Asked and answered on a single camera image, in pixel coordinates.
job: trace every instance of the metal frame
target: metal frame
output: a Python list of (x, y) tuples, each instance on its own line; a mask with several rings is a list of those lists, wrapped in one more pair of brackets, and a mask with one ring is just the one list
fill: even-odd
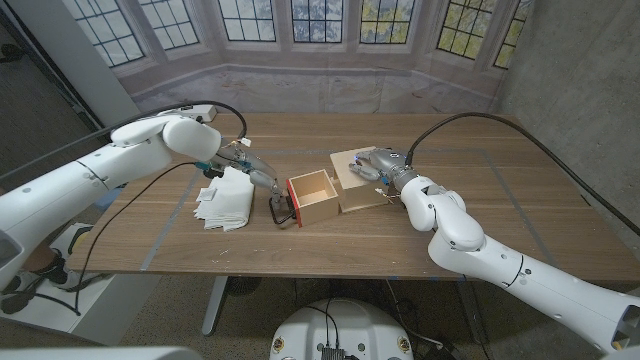
[[(438, 43), (437, 43), (438, 45), (436, 45), (436, 48), (438, 50), (446, 51), (446, 52), (448, 52), (450, 54), (454, 54), (454, 55), (457, 55), (457, 56), (462, 56), (463, 58), (466, 58), (466, 59), (475, 60), (476, 58), (472, 58), (472, 57), (466, 56), (464, 54), (467, 52), (467, 48), (469, 47), (469, 42), (471, 42), (471, 37), (472, 36), (475, 36), (477, 38), (480, 38), (480, 39), (484, 40), (484, 35), (485, 34), (482, 34), (482, 36), (479, 36), (479, 35), (476, 35), (476, 34), (473, 33), (473, 29), (476, 27), (476, 20), (478, 19), (478, 14), (480, 12), (483, 12), (483, 13), (486, 13), (486, 14), (491, 14), (493, 16), (493, 10), (492, 11), (488, 11), (488, 10), (483, 10), (482, 9), (482, 4), (484, 2), (485, 2), (485, 0), (481, 0), (480, 1), (480, 6), (476, 8), (476, 7), (470, 6), (468, 4), (468, 0), (465, 0), (464, 4), (460, 4), (460, 3), (457, 3), (455, 1), (450, 1), (449, 4), (447, 5), (447, 11), (445, 12), (445, 21), (442, 23), (442, 28), (440, 29), (440, 35), (438, 36)], [(449, 27), (449, 26), (445, 25), (446, 17), (447, 17), (447, 15), (449, 15), (449, 8), (451, 7), (451, 4), (458, 5), (458, 6), (462, 7), (462, 11), (460, 12), (460, 17), (458, 17), (458, 22), (456, 23), (456, 27), (455, 28), (452, 28), (452, 27)], [(462, 31), (462, 30), (458, 29), (458, 27), (460, 26), (460, 20), (462, 19), (462, 14), (464, 13), (465, 9), (471, 9), (471, 10), (478, 11), (478, 13), (476, 13), (476, 17), (473, 18), (473, 24), (471, 25), (471, 32), (466, 32), (466, 31)], [(451, 41), (451, 46), (449, 47), (449, 49), (444, 49), (444, 48), (440, 47), (440, 40), (442, 39), (442, 33), (444, 32), (445, 28), (454, 31), (453, 40)], [(458, 33), (469, 35), (469, 39), (467, 39), (467, 43), (464, 46), (464, 50), (462, 51), (462, 54), (458, 54), (456, 52), (451, 51), (451, 49), (453, 48), (453, 43), (456, 41), (456, 37), (458, 36)]]
[[(78, 9), (82, 13), (82, 17), (81, 18), (74, 18), (75, 21), (78, 22), (78, 21), (81, 21), (81, 20), (85, 20), (87, 22), (87, 25), (89, 25), (89, 28), (93, 32), (93, 36), (95, 36), (96, 39), (98, 40), (97, 43), (95, 43), (95, 44), (92, 43), (92, 45), (93, 45), (93, 47), (98, 47), (98, 46), (102, 47), (104, 52), (107, 54), (107, 57), (109, 58), (109, 62), (111, 63), (111, 64), (107, 64), (110, 68), (113, 68), (113, 67), (116, 67), (116, 66), (120, 66), (120, 65), (124, 65), (124, 64), (128, 64), (128, 63), (130, 63), (130, 62), (132, 62), (134, 60), (138, 60), (138, 59), (141, 59), (141, 58), (145, 57), (145, 54), (142, 52), (142, 48), (140, 47), (140, 43), (138, 42), (138, 39), (133, 34), (133, 30), (131, 29), (131, 25), (129, 24), (129, 22), (127, 21), (127, 18), (122, 13), (122, 9), (120, 9), (120, 5), (118, 5), (117, 2), (114, 2), (116, 7), (118, 8), (117, 10), (111, 10), (111, 11), (103, 12), (102, 9), (100, 8), (100, 5), (97, 2), (95, 2), (95, 1), (94, 2), (87, 1), (89, 6), (91, 6), (91, 10), (93, 10), (93, 12), (95, 13), (95, 15), (89, 15), (89, 16), (87, 16), (84, 13), (84, 10), (82, 10), (82, 7), (80, 6), (80, 4), (78, 4), (78, 0), (74, 0), (74, 3), (76, 4)], [(100, 11), (96, 11), (96, 9), (93, 6), (94, 4), (95, 4), (95, 6), (98, 7), (98, 10), (100, 10)], [(121, 36), (121, 37), (116, 36), (115, 32), (113, 31), (113, 28), (111, 27), (111, 23), (109, 23), (109, 20), (107, 20), (107, 18), (105, 16), (105, 15), (113, 14), (113, 13), (120, 13), (120, 15), (124, 19), (125, 23), (127, 24), (127, 27), (129, 28), (129, 32), (131, 34), (126, 35), (126, 36)], [(105, 41), (105, 42), (101, 41), (100, 38), (98, 37), (98, 34), (93, 29), (93, 26), (91, 25), (91, 22), (89, 21), (89, 19), (98, 18), (100, 16), (102, 16), (104, 18), (104, 21), (107, 23), (107, 26), (109, 27), (109, 30), (111, 30), (111, 34), (114, 37), (113, 40), (109, 40), (109, 41)], [(140, 50), (140, 53), (142, 54), (141, 56), (136, 57), (136, 58), (130, 58), (129, 54), (127, 54), (127, 52), (124, 50), (124, 47), (120, 43), (120, 40), (129, 38), (129, 37), (132, 37), (135, 40), (136, 46), (138, 46), (138, 50)], [(114, 63), (113, 59), (111, 58), (111, 54), (109, 53), (109, 51), (107, 51), (107, 48), (104, 46), (105, 44), (109, 44), (109, 43), (112, 43), (114, 41), (118, 43), (118, 46), (120, 46), (120, 49), (122, 50), (122, 53), (124, 54), (124, 56), (127, 58), (127, 61), (121, 62), (121, 63), (118, 63), (118, 64)]]
[[(224, 31), (227, 34), (227, 40), (228, 41), (247, 41), (247, 42), (276, 42), (277, 40), (277, 35), (276, 35), (276, 28), (275, 28), (275, 24), (273, 23), (273, 1), (269, 0), (269, 5), (271, 6), (271, 18), (268, 19), (263, 19), (263, 18), (258, 18), (258, 14), (256, 13), (256, 2), (255, 0), (252, 0), (253, 3), (253, 16), (254, 18), (243, 18), (240, 16), (240, 8), (238, 7), (238, 0), (234, 0), (235, 4), (236, 4), (236, 10), (238, 11), (238, 17), (234, 18), (234, 17), (225, 17), (224, 13), (222, 12), (222, 5), (220, 4), (220, 0), (218, 0), (218, 6), (220, 7), (220, 15), (222, 16), (222, 25), (224, 26)], [(225, 22), (225, 20), (238, 20), (240, 21), (240, 30), (242, 31), (242, 40), (239, 39), (235, 39), (232, 40), (231, 38), (229, 38), (229, 30), (227, 29), (227, 23)], [(253, 20), (256, 22), (256, 26), (258, 25), (258, 20), (270, 20), (271, 21), (271, 28), (273, 29), (273, 40), (247, 40), (244, 36), (244, 27), (242, 26), (242, 20)]]
[(524, 19), (518, 19), (516, 16), (518, 14), (518, 8), (520, 8), (520, 4), (522, 4), (522, 0), (520, 0), (520, 2), (518, 2), (518, 6), (516, 7), (515, 12), (513, 13), (513, 17), (511, 18), (511, 21), (509, 22), (509, 27), (507, 28), (507, 32), (505, 32), (504, 34), (504, 39), (502, 39), (502, 43), (500, 44), (500, 49), (498, 50), (498, 54), (496, 55), (495, 60), (493, 61), (493, 66), (497, 67), (498, 69), (503, 69), (503, 70), (509, 70), (508, 67), (503, 67), (500, 65), (497, 65), (496, 62), (498, 61), (498, 56), (500, 56), (500, 52), (502, 52), (502, 47), (503, 46), (508, 46), (508, 47), (512, 47), (514, 50), (516, 48), (516, 45), (518, 44), (518, 39), (520, 39), (520, 34), (522, 34), (522, 28), (520, 30), (520, 33), (518, 33), (518, 36), (516, 37), (516, 41), (514, 44), (509, 44), (507, 43), (507, 36), (509, 36), (509, 30), (511, 30), (511, 26), (513, 25), (514, 22), (521, 22), (522, 23), (522, 27), (524, 27), (524, 22), (527, 21), (527, 16), (529, 15), (529, 12), (527, 11), (527, 16), (524, 17)]
[[(343, 19), (344, 19), (344, 0), (340, 0), (340, 14), (342, 14), (342, 19), (340, 20), (327, 20), (327, 0), (324, 0), (324, 19), (311, 19), (311, 10), (309, 9), (309, 0), (307, 0), (307, 19), (296, 19), (293, 16), (293, 1), (291, 1), (291, 27), (293, 29), (293, 42), (296, 43), (328, 43), (328, 44), (339, 44), (342, 42), (342, 32), (344, 30)], [(306, 21), (307, 29), (309, 30), (309, 34), (307, 36), (307, 41), (299, 41), (296, 40), (296, 21)], [(324, 41), (312, 41), (311, 40), (311, 21), (324, 21)], [(339, 22), (340, 23), (340, 40), (338, 41), (327, 41), (327, 23), (328, 22)]]
[[(160, 13), (158, 12), (158, 8), (156, 7), (157, 3), (167, 3), (167, 6), (169, 7), (169, 11), (171, 11), (171, 16), (173, 17), (173, 21), (175, 21), (175, 23), (169, 24), (169, 25), (165, 25), (164, 21), (162, 20), (162, 17), (160, 16)], [(158, 29), (163, 29), (167, 33), (167, 37), (169, 38), (169, 41), (171, 41), (172, 47), (166, 48), (164, 50), (177, 49), (177, 48), (180, 48), (180, 47), (183, 47), (183, 46), (189, 46), (189, 45), (200, 43), (200, 38), (198, 38), (198, 34), (196, 33), (196, 30), (193, 27), (193, 22), (191, 20), (191, 16), (189, 15), (189, 12), (187, 11), (186, 5), (184, 4), (184, 0), (182, 0), (182, 6), (184, 7), (184, 9), (185, 9), (184, 12), (185, 12), (185, 14), (187, 14), (187, 18), (189, 20), (182, 21), (182, 22), (178, 22), (178, 19), (176, 18), (176, 15), (173, 13), (173, 8), (171, 7), (171, 4), (169, 3), (169, 1), (167, 1), (167, 0), (149, 0), (149, 2), (140, 4), (140, 6), (142, 6), (143, 9), (144, 9), (144, 6), (148, 6), (148, 5), (153, 6), (153, 10), (158, 15), (158, 19), (160, 19), (160, 23), (162, 24), (161, 26), (153, 27), (153, 31), (156, 31)], [(189, 24), (191, 26), (191, 29), (193, 30), (193, 35), (196, 37), (196, 41), (195, 42), (191, 42), (191, 43), (187, 42), (187, 39), (184, 37), (184, 34), (182, 33), (182, 29), (180, 28), (180, 25), (182, 25), (182, 24)], [(173, 39), (169, 35), (169, 31), (167, 31), (167, 28), (171, 27), (171, 26), (176, 26), (178, 28), (178, 31), (180, 32), (180, 36), (182, 36), (182, 40), (184, 41), (184, 45), (176, 46), (176, 44), (173, 42)]]
[[(413, 0), (411, 3), (411, 14), (409, 14), (409, 20), (396, 20), (396, 13), (398, 11), (398, 0), (396, 0), (396, 5), (393, 7), (393, 20), (392, 21), (380, 21), (380, 3), (382, 0), (378, 2), (378, 14), (376, 15), (376, 20), (362, 20), (362, 15), (364, 14), (364, 0), (362, 1), (362, 9), (360, 11), (360, 44), (406, 44), (409, 38), (409, 29), (411, 28), (411, 20), (413, 20), (413, 10), (416, 7), (416, 2)], [(363, 42), (362, 41), (362, 24), (363, 23), (376, 23), (376, 31), (373, 38), (373, 42)], [(389, 42), (378, 42), (378, 24), (380, 23), (391, 23), (391, 36), (389, 36)], [(407, 25), (407, 37), (403, 42), (392, 42), (393, 38), (393, 29), (396, 23), (400, 24), (408, 24)]]

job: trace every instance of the floor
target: floor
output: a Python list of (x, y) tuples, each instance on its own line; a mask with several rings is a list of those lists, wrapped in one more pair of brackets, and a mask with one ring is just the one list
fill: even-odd
[[(200, 327), (212, 284), (213, 278), (208, 276), (164, 276), (121, 345), (186, 346), (204, 359), (267, 359), (276, 329), (302, 305), (332, 294), (381, 308), (389, 304), (382, 281), (265, 278), (252, 294), (227, 296), (215, 334), (204, 337)], [(394, 281), (392, 285), (398, 298), (408, 298), (416, 305), (422, 334), (452, 342), (465, 359), (486, 359), (482, 347), (471, 340), (455, 283)], [(473, 286), (490, 339), (486, 350), (492, 359), (599, 358), (577, 335), (509, 294), (486, 283), (474, 282)], [(405, 317), (409, 326), (415, 326), (413, 314)], [(3, 348), (94, 346), (6, 321), (0, 321), (0, 332)], [(432, 355), (425, 358), (434, 359)]]

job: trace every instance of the wall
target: wall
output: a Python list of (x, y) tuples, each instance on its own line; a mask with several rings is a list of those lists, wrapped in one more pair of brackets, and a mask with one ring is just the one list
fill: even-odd
[(448, 3), (416, 1), (406, 44), (370, 45), (360, 43), (360, 0), (344, 1), (339, 44), (294, 42), (289, 0), (272, 1), (275, 43), (228, 41), (217, 1), (185, 0), (200, 43), (163, 51), (140, 4), (120, 0), (146, 57), (112, 70), (141, 110), (215, 99), (244, 112), (488, 111), (519, 0), (496, 2), (475, 61), (436, 48)]
[[(640, 224), (640, 3), (536, 0), (495, 111)], [(595, 205), (640, 259), (640, 239)]]

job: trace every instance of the window pane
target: window pane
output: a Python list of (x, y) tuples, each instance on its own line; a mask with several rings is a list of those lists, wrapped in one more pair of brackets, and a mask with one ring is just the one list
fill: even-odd
[(447, 9), (438, 49), (469, 59), (480, 52), (495, 1), (452, 0)]
[(396, 10), (396, 0), (381, 0), (379, 21), (393, 21)]
[(182, 32), (182, 36), (184, 36), (187, 44), (195, 44), (198, 42), (198, 37), (196, 33), (193, 31), (193, 26), (191, 23), (180, 24), (180, 31)]
[(293, 40), (295, 42), (341, 42), (342, 0), (309, 0), (308, 7), (306, 0), (301, 1), (294, 0), (291, 3), (294, 16)]
[(229, 40), (276, 41), (270, 0), (219, 0), (218, 3)]
[(378, 23), (378, 33), (376, 34), (376, 43), (390, 43), (391, 42), (391, 26), (393, 23)]
[(511, 62), (511, 56), (513, 55), (513, 51), (516, 48), (509, 45), (502, 45), (500, 48), (500, 53), (498, 54), (498, 58), (496, 59), (496, 66), (502, 68), (509, 68), (509, 63)]
[(411, 12), (413, 12), (413, 0), (398, 0), (396, 21), (411, 20)]
[(362, 2), (362, 21), (377, 21), (380, 0), (364, 0)]
[(122, 47), (120, 47), (117, 40), (104, 43), (104, 48), (107, 50), (111, 61), (113, 61), (113, 65), (120, 65), (129, 62), (127, 55), (124, 53)]
[(309, 0), (309, 18), (311, 20), (324, 20), (324, 0)]
[(219, 0), (220, 9), (222, 10), (222, 17), (226, 18), (238, 18), (238, 8), (236, 7), (236, 0)]
[(376, 23), (362, 23), (360, 27), (360, 42), (373, 44), (376, 41)]
[(113, 12), (106, 14), (104, 17), (109, 23), (109, 26), (111, 26), (111, 30), (113, 30), (113, 33), (116, 37), (125, 37), (127, 35), (131, 35), (131, 29), (129, 28), (127, 22), (124, 20), (122, 13)]
[(258, 31), (260, 32), (260, 40), (275, 41), (276, 34), (273, 32), (273, 21), (258, 20)]
[(173, 45), (176, 47), (185, 45), (186, 42), (182, 38), (182, 33), (180, 32), (180, 28), (178, 25), (167, 26), (167, 33), (173, 42)]
[(482, 38), (479, 36), (471, 36), (469, 38), (469, 45), (467, 45), (467, 50), (464, 52), (464, 56), (475, 59), (476, 56), (478, 56), (478, 52), (480, 51), (480, 45), (482, 45)]
[(270, 0), (254, 0), (258, 19), (273, 19)]
[(515, 46), (518, 42), (518, 36), (520, 36), (520, 32), (522, 31), (523, 22), (518, 20), (514, 20), (511, 22), (511, 26), (509, 26), (509, 31), (507, 31), (507, 37), (504, 39), (505, 44)]
[(94, 0), (101, 12), (118, 10), (115, 0)]
[(438, 43), (438, 48), (451, 51), (451, 45), (453, 45), (453, 38), (456, 36), (456, 32), (444, 28), (442, 29), (442, 34), (440, 35), (440, 42)]
[(467, 48), (469, 42), (469, 35), (461, 32), (456, 32), (456, 37), (453, 39), (453, 46), (451, 51), (458, 55), (464, 55), (464, 50)]
[(227, 28), (229, 40), (244, 40), (242, 27), (240, 26), (240, 20), (225, 20), (224, 25)]
[(393, 25), (393, 34), (391, 35), (392, 44), (404, 44), (407, 41), (409, 33), (409, 23), (395, 23)]
[(258, 23), (255, 20), (240, 20), (245, 40), (260, 40)]
[(326, 17), (327, 20), (342, 20), (342, 0), (327, 0)]
[(242, 19), (255, 19), (256, 13), (253, 9), (253, 0), (236, 0), (238, 4), (238, 10), (240, 10), (240, 18)]
[(159, 28), (162, 26), (160, 17), (158, 16), (158, 13), (156, 12), (153, 5), (145, 5), (142, 7), (142, 10), (144, 10), (144, 14), (147, 16), (147, 19), (149, 19), (149, 23), (153, 28)]
[(342, 21), (327, 21), (327, 42), (342, 42)]
[(324, 21), (311, 22), (311, 42), (324, 42)]
[(136, 42), (136, 39), (134, 39), (133, 36), (127, 36), (120, 39), (120, 45), (124, 49), (124, 52), (127, 54), (127, 57), (129, 59), (137, 59), (139, 57), (142, 57), (142, 51), (140, 51), (138, 42)]
[(360, 42), (404, 44), (411, 26), (414, 0), (364, 0)]
[(170, 0), (169, 6), (178, 23), (190, 21), (189, 15), (187, 15), (187, 9), (184, 7), (182, 0)]
[(291, 13), (295, 20), (308, 20), (309, 6), (307, 6), (307, 0), (292, 0)]
[(293, 40), (299, 42), (309, 42), (309, 22), (294, 21), (293, 22)]
[(162, 45), (163, 49), (166, 50), (173, 48), (173, 42), (171, 42), (169, 34), (167, 34), (167, 30), (165, 28), (161, 27), (159, 29), (155, 29), (155, 32), (158, 40), (160, 40), (160, 45)]

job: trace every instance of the window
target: window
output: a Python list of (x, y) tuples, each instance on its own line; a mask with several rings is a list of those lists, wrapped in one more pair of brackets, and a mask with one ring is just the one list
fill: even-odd
[(229, 41), (276, 41), (271, 0), (218, 0)]
[(413, 0), (364, 0), (360, 43), (406, 44)]
[(293, 41), (342, 42), (342, 0), (292, 0)]
[(495, 4), (496, 0), (451, 0), (438, 49), (475, 59)]
[(109, 67), (144, 57), (115, 0), (64, 0), (64, 4)]
[(513, 16), (513, 20), (511, 20), (509, 31), (507, 31), (507, 35), (502, 42), (502, 47), (500, 48), (500, 52), (496, 58), (495, 66), (503, 69), (509, 68), (511, 56), (516, 49), (516, 43), (520, 37), (520, 32), (522, 32), (524, 21), (527, 20), (527, 14), (529, 13), (529, 7), (532, 1), (533, 0), (520, 0), (518, 9)]
[(138, 0), (165, 50), (195, 44), (198, 37), (182, 0)]

